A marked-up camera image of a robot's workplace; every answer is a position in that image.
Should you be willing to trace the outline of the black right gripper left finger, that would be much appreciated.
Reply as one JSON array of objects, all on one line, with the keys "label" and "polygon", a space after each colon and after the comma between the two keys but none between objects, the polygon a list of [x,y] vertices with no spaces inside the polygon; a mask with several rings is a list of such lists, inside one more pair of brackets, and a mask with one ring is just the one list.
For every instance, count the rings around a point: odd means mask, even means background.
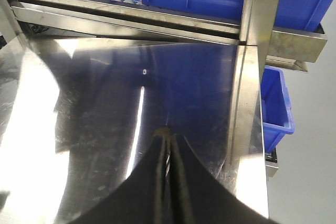
[{"label": "black right gripper left finger", "polygon": [[164,129],[130,176],[107,198],[71,223],[162,223],[164,205]]}]

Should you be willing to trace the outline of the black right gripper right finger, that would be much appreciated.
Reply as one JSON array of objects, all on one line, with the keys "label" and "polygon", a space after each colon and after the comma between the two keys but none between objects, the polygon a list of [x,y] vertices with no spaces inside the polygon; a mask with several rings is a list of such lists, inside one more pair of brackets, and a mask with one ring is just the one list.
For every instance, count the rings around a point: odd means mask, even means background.
[{"label": "black right gripper right finger", "polygon": [[170,188],[174,223],[273,223],[222,186],[195,155],[187,139],[170,140]]}]

